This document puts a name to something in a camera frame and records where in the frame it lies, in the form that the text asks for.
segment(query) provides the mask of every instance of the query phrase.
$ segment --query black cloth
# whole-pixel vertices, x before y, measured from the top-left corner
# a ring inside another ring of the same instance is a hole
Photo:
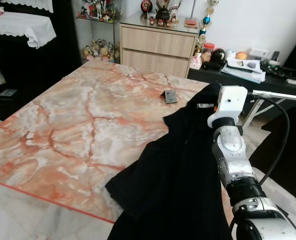
[[[109,240],[229,239],[207,125],[213,109],[196,109],[197,103],[216,103],[220,87],[208,85],[164,117],[168,134],[147,144],[139,160],[106,184],[124,209]]]
[[[289,136],[280,160],[270,177],[296,198],[296,107],[287,110],[290,122]],[[262,129],[271,132],[251,155],[251,165],[267,173],[273,164],[284,137],[286,120],[280,115]]]

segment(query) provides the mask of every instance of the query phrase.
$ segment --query papers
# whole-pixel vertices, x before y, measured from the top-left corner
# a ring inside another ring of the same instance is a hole
[[[249,67],[249,63],[253,63],[253,66],[255,64],[255,67]],[[264,82],[266,77],[266,72],[260,69],[259,60],[240,60],[228,57],[227,63],[221,71],[257,84]]]

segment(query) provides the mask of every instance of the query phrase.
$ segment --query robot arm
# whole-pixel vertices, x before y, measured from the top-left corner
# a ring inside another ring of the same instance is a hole
[[[246,145],[236,126],[247,89],[224,86],[217,111],[208,118],[214,129],[212,153],[221,182],[230,197],[238,240],[296,240],[296,229],[267,198],[246,157]]]

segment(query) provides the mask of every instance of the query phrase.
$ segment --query white wall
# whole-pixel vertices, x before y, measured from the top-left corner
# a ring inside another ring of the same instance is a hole
[[[75,13],[81,8],[81,1],[73,0],[75,8],[79,5]],[[123,0],[124,16],[140,11],[140,3],[141,0]],[[182,0],[179,14],[190,17],[193,3],[194,0]],[[207,5],[207,0],[196,0],[193,16],[202,19]],[[296,0],[220,0],[211,19],[206,37],[216,48],[238,52],[255,47],[268,49],[271,55],[280,51],[279,60],[283,63],[296,45]],[[91,23],[83,19],[75,22],[81,49],[91,41]]]

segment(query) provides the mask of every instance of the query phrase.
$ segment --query cabinet drawer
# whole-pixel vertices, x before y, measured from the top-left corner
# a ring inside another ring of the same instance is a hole
[[[122,48],[190,58],[195,37],[121,27]]]
[[[139,68],[149,72],[164,73],[185,78],[189,60],[123,49],[122,65]]]

